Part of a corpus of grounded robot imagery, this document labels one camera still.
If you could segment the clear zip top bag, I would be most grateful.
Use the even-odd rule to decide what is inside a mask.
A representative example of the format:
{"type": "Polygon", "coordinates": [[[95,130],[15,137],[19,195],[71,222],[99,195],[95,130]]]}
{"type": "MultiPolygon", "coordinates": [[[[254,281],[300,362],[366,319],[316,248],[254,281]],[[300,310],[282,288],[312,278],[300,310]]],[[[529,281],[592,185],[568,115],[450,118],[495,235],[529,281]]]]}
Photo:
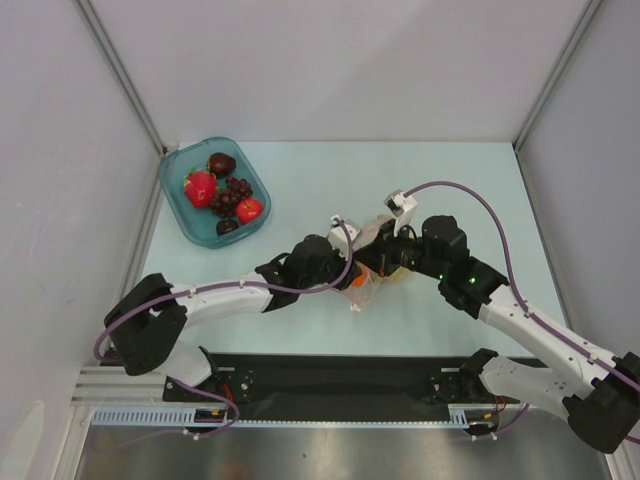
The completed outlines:
{"type": "MultiPolygon", "coordinates": [[[[394,223],[395,219],[391,215],[380,214],[374,220],[362,226],[363,238],[361,240],[361,247],[358,250],[372,243],[378,235],[381,227],[385,227],[387,224],[390,224],[391,229],[394,229],[394,223]]],[[[367,280],[361,288],[350,287],[343,291],[343,294],[348,297],[351,302],[350,308],[353,312],[360,312],[366,305],[368,305],[380,286],[398,283],[404,280],[403,278],[399,281],[389,281],[388,277],[380,277],[357,261],[357,251],[354,253],[354,260],[361,267],[362,273],[367,275],[367,280]]]]}

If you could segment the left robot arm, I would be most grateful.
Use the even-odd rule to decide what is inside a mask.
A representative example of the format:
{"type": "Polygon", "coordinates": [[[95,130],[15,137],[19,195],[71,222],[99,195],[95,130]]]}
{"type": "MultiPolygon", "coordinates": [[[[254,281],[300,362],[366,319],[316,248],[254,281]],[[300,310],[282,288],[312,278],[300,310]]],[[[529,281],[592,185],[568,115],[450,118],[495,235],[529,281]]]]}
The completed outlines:
{"type": "Polygon", "coordinates": [[[151,274],[109,313],[105,327],[127,375],[157,372],[208,400],[221,389],[219,369],[205,348],[181,341],[181,334],[214,319],[276,311],[302,296],[344,290],[360,274],[354,253],[352,240],[336,246],[309,235],[235,281],[180,290],[151,274]]]}

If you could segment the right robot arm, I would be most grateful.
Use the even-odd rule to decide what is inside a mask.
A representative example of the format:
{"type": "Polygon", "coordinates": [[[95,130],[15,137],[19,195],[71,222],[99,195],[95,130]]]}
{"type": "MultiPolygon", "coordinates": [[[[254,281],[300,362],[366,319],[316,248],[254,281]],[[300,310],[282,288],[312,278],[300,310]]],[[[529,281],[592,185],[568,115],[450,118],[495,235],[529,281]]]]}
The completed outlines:
{"type": "Polygon", "coordinates": [[[382,218],[356,237],[356,259],[381,277],[398,269],[433,278],[452,307],[507,335],[542,362],[519,365],[494,351],[473,354],[461,376],[473,401],[520,400],[567,422],[591,448],[614,453],[639,421],[639,358],[619,357],[532,307],[514,282],[470,255],[452,216],[424,221],[421,235],[382,218]]]}

